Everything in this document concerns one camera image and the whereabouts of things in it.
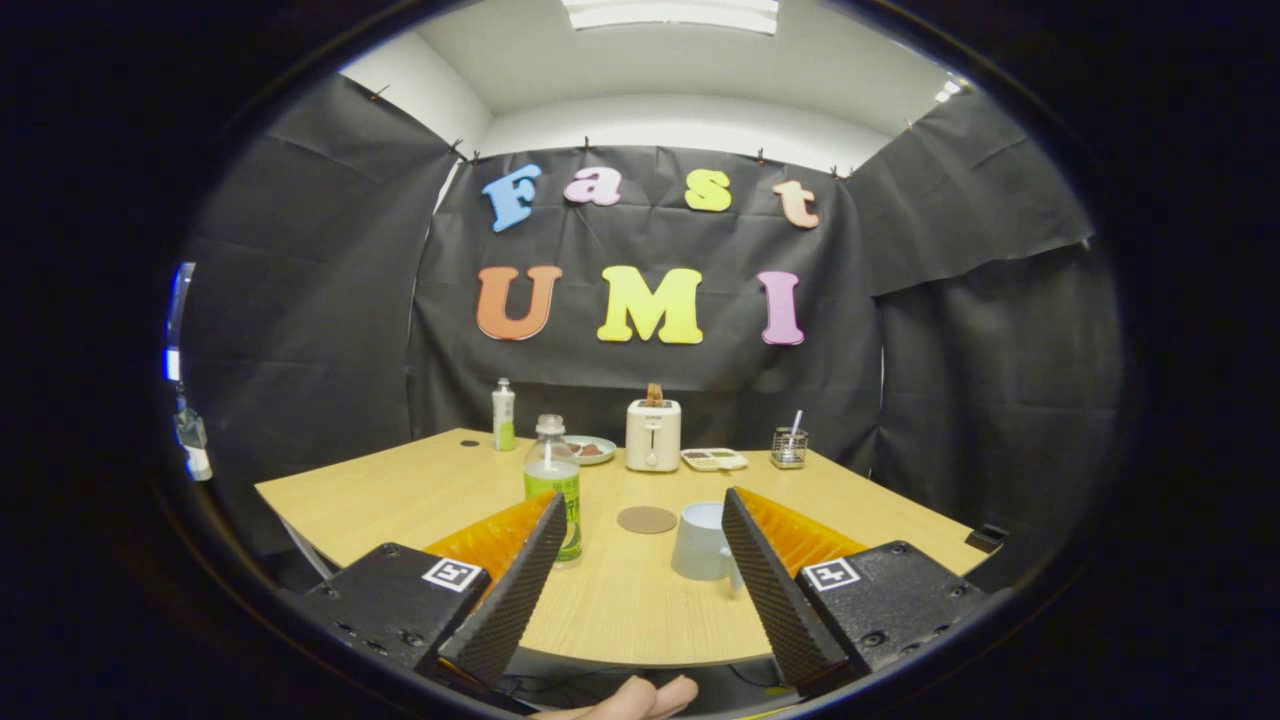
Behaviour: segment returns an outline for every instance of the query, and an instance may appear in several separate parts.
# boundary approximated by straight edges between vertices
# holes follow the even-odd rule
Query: toaster
[[[680,468],[678,402],[659,400],[650,406],[636,400],[627,406],[627,468],[645,473]]]

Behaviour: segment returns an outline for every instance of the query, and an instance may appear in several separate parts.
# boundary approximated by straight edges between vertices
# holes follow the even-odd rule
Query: white wall
[[[460,150],[481,156],[591,145],[663,145],[755,155],[840,174],[890,140],[870,128],[783,105],[710,95],[623,95],[556,102],[494,118],[476,92],[416,32],[342,69]]]
[[[416,32],[406,32],[342,69],[342,74],[378,91],[445,142],[462,138],[463,155],[481,149],[493,113],[444,58]]]
[[[627,95],[557,102],[498,117],[480,155],[591,145],[663,145],[764,156],[817,169],[861,165],[892,140],[863,126],[782,105],[708,95]]]

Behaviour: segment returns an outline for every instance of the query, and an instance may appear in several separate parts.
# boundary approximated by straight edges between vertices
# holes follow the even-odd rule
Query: orange letter u
[[[518,320],[507,318],[507,291],[511,281],[520,277],[515,268],[485,268],[480,270],[480,304],[476,306],[476,324],[480,332],[494,340],[529,340],[541,332],[552,313],[552,288],[563,273],[556,265],[529,268],[534,281],[529,313]]]

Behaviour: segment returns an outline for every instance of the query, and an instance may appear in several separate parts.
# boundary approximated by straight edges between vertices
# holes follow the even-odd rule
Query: foam letter
[[[710,210],[722,213],[733,202],[733,196],[728,193],[728,176],[719,170],[694,170],[685,178],[689,190],[685,191],[685,202],[694,210]]]
[[[540,174],[541,168],[529,164],[484,186],[480,193],[488,195],[493,202],[493,232],[502,232],[534,213],[520,201],[534,201],[532,178]]]
[[[818,215],[809,213],[805,201],[813,202],[813,191],[800,187],[800,181],[787,181],[773,186],[773,192],[782,196],[782,213],[797,228],[818,227]]]
[[[627,327],[627,313],[631,313],[631,322],[640,333],[640,340],[653,337],[658,320],[666,315],[658,340],[672,345],[696,345],[703,341],[703,331],[698,329],[696,302],[698,283],[703,282],[703,274],[698,270],[667,270],[658,291],[653,293],[640,277],[640,270],[631,265],[612,265],[600,274],[609,281],[609,307],[595,337],[608,342],[631,340],[631,328]]]
[[[596,205],[616,205],[622,200],[618,187],[622,173],[613,168],[582,168],[573,173],[573,182],[564,188],[564,197],[571,202],[595,202]]]
[[[764,284],[764,297],[769,302],[769,325],[760,337],[769,345],[800,345],[804,332],[796,327],[795,287],[800,278],[791,273],[765,270],[755,275]]]
[[[562,273],[556,265],[538,265],[529,268],[527,274],[534,281],[529,313],[520,320],[512,320],[507,318],[507,291],[520,273],[515,268],[480,270],[480,304],[476,306],[480,332],[494,340],[529,340],[543,331],[552,313],[552,290]]]

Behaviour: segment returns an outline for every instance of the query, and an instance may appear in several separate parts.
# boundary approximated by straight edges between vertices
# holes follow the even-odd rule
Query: yellow letter m
[[[631,328],[627,327],[630,313],[640,340],[653,337],[658,320],[666,315],[658,340],[671,345],[696,345],[703,341],[703,331],[698,329],[696,304],[698,283],[703,282],[703,274],[698,270],[668,270],[658,291],[653,293],[640,277],[640,270],[631,265],[613,265],[600,274],[609,282],[609,309],[605,311],[604,324],[595,331],[595,337],[608,342],[631,340]]]

